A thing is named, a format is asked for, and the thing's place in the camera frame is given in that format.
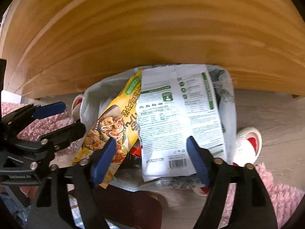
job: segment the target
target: fluffy pink carpet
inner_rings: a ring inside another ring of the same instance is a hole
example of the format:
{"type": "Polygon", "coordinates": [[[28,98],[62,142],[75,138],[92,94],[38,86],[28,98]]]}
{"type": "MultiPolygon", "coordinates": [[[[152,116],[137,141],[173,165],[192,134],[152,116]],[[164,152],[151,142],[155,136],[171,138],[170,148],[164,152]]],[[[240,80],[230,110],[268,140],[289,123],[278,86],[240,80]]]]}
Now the fluffy pink carpet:
{"type": "MultiPolygon", "coordinates": [[[[263,180],[263,183],[268,191],[278,221],[278,227],[281,228],[293,214],[305,192],[301,189],[297,189],[296,187],[290,187],[289,185],[275,185],[273,183],[272,173],[266,170],[263,163],[257,165],[255,169],[260,175],[260,178],[263,180]]],[[[230,184],[226,205],[222,214],[222,220],[219,228],[224,227],[229,222],[235,189],[236,184],[230,184]]]]}
{"type": "MultiPolygon", "coordinates": [[[[2,116],[25,106],[25,104],[15,104],[9,102],[1,102],[2,116]]],[[[68,112],[65,111],[62,114],[57,114],[42,120],[35,120],[29,126],[27,126],[23,131],[21,131],[17,138],[37,141],[37,139],[49,132],[55,131],[67,125],[73,123],[73,119],[69,118],[68,112]]],[[[55,153],[56,156],[62,156],[67,154],[74,154],[77,149],[77,141],[71,143],[71,145],[61,151],[55,153]]]]}

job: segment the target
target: white slipper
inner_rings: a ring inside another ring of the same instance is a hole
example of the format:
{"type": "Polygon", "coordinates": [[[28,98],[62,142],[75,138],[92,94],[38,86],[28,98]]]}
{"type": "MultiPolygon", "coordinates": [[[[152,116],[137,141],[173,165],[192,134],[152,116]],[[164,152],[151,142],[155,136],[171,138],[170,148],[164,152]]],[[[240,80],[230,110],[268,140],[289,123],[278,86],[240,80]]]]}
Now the white slipper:
{"type": "Polygon", "coordinates": [[[254,164],[262,149],[262,136],[256,128],[246,127],[236,135],[235,146],[234,164],[242,167],[246,163],[254,164]]]}
{"type": "Polygon", "coordinates": [[[75,99],[72,103],[71,117],[75,121],[80,120],[80,106],[81,106],[82,100],[83,100],[83,95],[79,94],[75,97],[75,99]]]}

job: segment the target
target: yellow food package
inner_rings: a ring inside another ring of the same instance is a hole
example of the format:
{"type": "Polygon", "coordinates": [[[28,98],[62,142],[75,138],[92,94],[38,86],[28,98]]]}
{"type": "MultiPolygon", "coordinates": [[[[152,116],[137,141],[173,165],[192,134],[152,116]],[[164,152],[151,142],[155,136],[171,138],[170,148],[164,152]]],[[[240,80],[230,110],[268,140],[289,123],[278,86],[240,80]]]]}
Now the yellow food package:
{"type": "Polygon", "coordinates": [[[106,188],[113,175],[123,162],[127,153],[138,139],[136,102],[141,93],[140,70],[131,77],[121,93],[109,104],[87,134],[80,150],[74,157],[72,165],[82,159],[90,158],[92,153],[102,149],[108,139],[116,140],[116,153],[100,186],[106,188]]]}

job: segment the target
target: bolt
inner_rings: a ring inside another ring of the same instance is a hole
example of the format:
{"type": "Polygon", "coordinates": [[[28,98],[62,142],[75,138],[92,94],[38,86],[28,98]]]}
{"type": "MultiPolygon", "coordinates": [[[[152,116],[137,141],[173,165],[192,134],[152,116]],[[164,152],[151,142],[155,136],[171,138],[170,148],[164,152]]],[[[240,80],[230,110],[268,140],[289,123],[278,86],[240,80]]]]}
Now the bolt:
{"type": "Polygon", "coordinates": [[[48,139],[42,139],[42,140],[40,141],[40,143],[41,143],[42,145],[45,145],[46,143],[48,143],[48,139]]]}
{"type": "Polygon", "coordinates": [[[53,171],[53,170],[56,170],[58,168],[57,164],[52,164],[50,166],[50,170],[53,171]]]}
{"type": "Polygon", "coordinates": [[[251,163],[247,163],[245,166],[247,169],[254,169],[254,166],[251,163]]]}
{"type": "Polygon", "coordinates": [[[36,162],[32,162],[32,163],[30,164],[30,168],[31,168],[32,170],[36,170],[37,167],[38,167],[38,164],[37,164],[36,162]]]}
{"type": "Polygon", "coordinates": [[[217,157],[214,159],[214,163],[216,163],[216,164],[223,164],[223,162],[224,161],[220,157],[217,157]]]}
{"type": "Polygon", "coordinates": [[[86,165],[87,163],[89,163],[89,160],[88,159],[82,159],[80,162],[79,162],[79,164],[80,165],[86,165]]]}

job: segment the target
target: white food package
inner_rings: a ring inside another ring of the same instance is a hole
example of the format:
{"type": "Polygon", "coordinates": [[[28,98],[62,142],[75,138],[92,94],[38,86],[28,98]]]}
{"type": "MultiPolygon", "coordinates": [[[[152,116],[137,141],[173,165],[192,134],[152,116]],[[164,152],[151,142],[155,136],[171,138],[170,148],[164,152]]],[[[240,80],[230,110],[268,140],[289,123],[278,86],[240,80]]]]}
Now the white food package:
{"type": "Polygon", "coordinates": [[[196,171],[186,151],[193,136],[214,157],[227,160],[214,87],[206,65],[145,69],[137,101],[144,181],[196,171]]]}

